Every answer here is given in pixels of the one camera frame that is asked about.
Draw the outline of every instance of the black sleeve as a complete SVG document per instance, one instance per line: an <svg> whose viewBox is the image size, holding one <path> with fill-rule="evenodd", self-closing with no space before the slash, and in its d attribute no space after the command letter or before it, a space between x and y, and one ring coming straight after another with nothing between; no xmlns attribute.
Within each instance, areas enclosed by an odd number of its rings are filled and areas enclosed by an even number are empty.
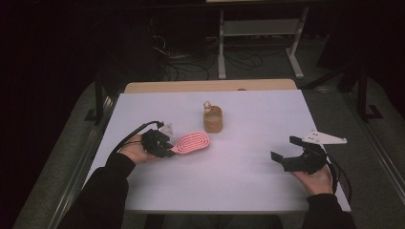
<svg viewBox="0 0 405 229"><path fill-rule="evenodd" d="M128 194L126 178L135 168L127 156L113 153L96 169L58 228L121 228Z"/></svg>
<svg viewBox="0 0 405 229"><path fill-rule="evenodd" d="M337 197L332 194L320 194L307 198L308 212L305 215L303 229L354 229L352 215L342 211Z"/></svg>

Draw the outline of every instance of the person's arm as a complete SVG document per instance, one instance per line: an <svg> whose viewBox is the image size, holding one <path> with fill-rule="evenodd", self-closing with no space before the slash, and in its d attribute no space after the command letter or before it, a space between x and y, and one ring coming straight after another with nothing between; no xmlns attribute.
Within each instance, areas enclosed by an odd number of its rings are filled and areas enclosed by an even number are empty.
<svg viewBox="0 0 405 229"><path fill-rule="evenodd" d="M331 175L327 166L315 174L293 172L309 193L303 229L352 229L356 228L352 215L342 211L331 188Z"/></svg>
<svg viewBox="0 0 405 229"><path fill-rule="evenodd" d="M96 169L58 228L121 228L127 177L136 163L155 158L147 154L135 135L119 153L110 154L104 167Z"/></svg>

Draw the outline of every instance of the left hand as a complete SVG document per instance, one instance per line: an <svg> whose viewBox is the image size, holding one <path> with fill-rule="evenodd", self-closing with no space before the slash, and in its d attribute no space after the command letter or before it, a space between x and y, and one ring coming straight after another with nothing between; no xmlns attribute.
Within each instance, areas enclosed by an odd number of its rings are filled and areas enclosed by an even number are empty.
<svg viewBox="0 0 405 229"><path fill-rule="evenodd" d="M124 146L119 149L119 153L128 156L134 163L138 164L141 162L156 159L158 157L148 154L140 143L142 140L142 135L134 135Z"/></svg>

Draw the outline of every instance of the table surface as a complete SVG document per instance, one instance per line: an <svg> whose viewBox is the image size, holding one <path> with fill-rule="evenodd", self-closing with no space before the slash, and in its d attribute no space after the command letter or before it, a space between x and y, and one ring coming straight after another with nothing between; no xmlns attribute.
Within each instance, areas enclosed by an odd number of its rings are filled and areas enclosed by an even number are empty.
<svg viewBox="0 0 405 229"><path fill-rule="evenodd" d="M245 83L248 88L249 83L264 81L223 82ZM172 144L182 135L203 130L205 100L223 109L224 128L220 133L208 134L211 144L206 149L137 165L128 177L127 210L147 213L308 210L305 189L270 158L270 151L284 156L301 155L302 149L290 144L288 137L303 136L316 129L301 91L288 88L220 92L218 88L211 92L189 92L187 89L193 87L184 88L184 82L157 84L170 85L172 90L181 85L186 92L146 93L145 87L138 87L138 92L131 94L137 85L155 84L128 85L127 94L118 99L89 174L103 166L116 144L142 123L152 120L173 123L176 137ZM336 195L342 208L350 211L340 186Z"/></svg>

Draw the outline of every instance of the pink object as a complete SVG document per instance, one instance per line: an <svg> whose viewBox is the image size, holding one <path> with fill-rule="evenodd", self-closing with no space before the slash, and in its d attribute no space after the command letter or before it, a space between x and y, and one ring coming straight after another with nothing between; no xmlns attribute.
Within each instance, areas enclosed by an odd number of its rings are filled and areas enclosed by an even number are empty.
<svg viewBox="0 0 405 229"><path fill-rule="evenodd" d="M171 149L177 154L188 154L190 152L200 150L209 145L209 137L203 132L194 132L188 135L182 136L176 145Z"/></svg>

